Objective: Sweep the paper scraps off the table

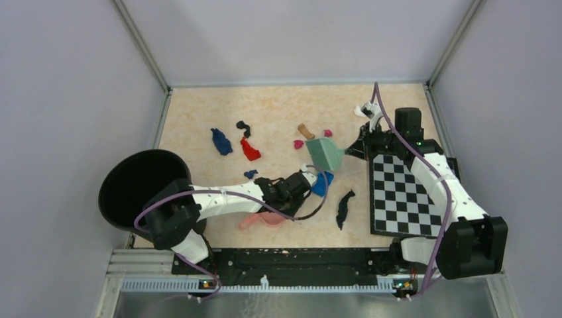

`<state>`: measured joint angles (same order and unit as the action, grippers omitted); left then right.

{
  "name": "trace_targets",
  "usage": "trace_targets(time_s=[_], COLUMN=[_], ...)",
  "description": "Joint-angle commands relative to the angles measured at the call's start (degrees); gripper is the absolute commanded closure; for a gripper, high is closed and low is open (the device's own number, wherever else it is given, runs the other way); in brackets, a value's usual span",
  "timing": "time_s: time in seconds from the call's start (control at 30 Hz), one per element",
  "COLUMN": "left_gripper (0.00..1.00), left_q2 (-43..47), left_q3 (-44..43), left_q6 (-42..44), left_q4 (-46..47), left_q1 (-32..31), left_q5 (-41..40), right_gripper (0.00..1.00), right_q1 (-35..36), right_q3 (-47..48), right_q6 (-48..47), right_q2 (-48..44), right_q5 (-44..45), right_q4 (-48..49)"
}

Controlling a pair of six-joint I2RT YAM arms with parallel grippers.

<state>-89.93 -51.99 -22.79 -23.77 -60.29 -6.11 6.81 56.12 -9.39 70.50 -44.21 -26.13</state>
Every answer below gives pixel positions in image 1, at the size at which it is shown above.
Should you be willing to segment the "pink plastic dustpan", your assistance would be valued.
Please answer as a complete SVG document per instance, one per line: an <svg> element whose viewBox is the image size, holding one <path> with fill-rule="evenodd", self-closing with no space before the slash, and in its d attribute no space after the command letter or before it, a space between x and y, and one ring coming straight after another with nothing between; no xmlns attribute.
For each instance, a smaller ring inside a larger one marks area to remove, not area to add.
<svg viewBox="0 0 562 318"><path fill-rule="evenodd" d="M243 221L241 221L238 225L239 230L244 231L245 229L249 228L251 225L256 223L262 223L267 227L277 227L282 224L286 218L271 212L262 212L262 213L255 213L251 216L247 217Z"/></svg>

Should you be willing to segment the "green plastic hand brush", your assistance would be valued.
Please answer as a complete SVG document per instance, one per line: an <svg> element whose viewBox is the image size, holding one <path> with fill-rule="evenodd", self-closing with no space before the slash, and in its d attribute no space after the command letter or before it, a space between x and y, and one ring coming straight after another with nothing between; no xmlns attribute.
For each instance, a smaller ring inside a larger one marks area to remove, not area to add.
<svg viewBox="0 0 562 318"><path fill-rule="evenodd" d="M319 137L305 141L314 166L325 171L338 170L343 162L345 149L340 148L328 137Z"/></svg>

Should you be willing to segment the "black paper scrap long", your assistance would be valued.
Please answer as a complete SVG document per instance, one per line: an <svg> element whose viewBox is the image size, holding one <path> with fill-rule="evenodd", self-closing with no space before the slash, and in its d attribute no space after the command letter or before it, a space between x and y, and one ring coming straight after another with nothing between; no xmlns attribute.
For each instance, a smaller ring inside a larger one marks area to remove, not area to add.
<svg viewBox="0 0 562 318"><path fill-rule="evenodd" d="M349 212L349 208L348 208L349 200L354 196L356 196L356 193L352 189L350 189L339 201L335 220L338 228L341 231L343 230L343 224Z"/></svg>

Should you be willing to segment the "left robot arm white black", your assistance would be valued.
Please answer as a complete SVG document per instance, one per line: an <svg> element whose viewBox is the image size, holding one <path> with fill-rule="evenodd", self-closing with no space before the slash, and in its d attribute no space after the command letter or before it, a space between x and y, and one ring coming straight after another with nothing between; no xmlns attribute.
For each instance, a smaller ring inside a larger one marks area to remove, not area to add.
<svg viewBox="0 0 562 318"><path fill-rule="evenodd" d="M305 166L288 178L257 178L244 184L200 187L180 179L153 197L134 220L157 250L171 250L197 274L212 266L211 249L196 225L231 213L275 213L294 220L317 175Z"/></svg>

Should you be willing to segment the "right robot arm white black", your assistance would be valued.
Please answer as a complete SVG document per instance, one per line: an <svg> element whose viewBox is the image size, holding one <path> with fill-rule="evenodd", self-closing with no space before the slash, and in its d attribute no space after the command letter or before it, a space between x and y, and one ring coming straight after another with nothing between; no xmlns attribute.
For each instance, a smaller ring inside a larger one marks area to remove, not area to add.
<svg viewBox="0 0 562 318"><path fill-rule="evenodd" d="M400 247L388 255L391 269L406 273L418 262L428 270L437 268L448 280L501 271L508 234L505 220L490 217L470 198L438 143L423 137L420 110L397 109L387 131L380 126L381 119L389 121L382 105L366 103L357 110L370 121L346 153L360 146L365 158L393 155L401 159L443 214L434 239L401 240Z"/></svg>

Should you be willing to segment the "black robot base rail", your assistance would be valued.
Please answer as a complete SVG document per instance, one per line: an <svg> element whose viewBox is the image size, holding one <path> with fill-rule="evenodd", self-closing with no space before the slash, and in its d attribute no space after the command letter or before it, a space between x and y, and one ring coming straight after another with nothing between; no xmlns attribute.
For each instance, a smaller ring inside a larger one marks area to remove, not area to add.
<svg viewBox="0 0 562 318"><path fill-rule="evenodd" d="M383 248L222 248L199 267L224 286L374 286L391 274L411 273L412 265Z"/></svg>

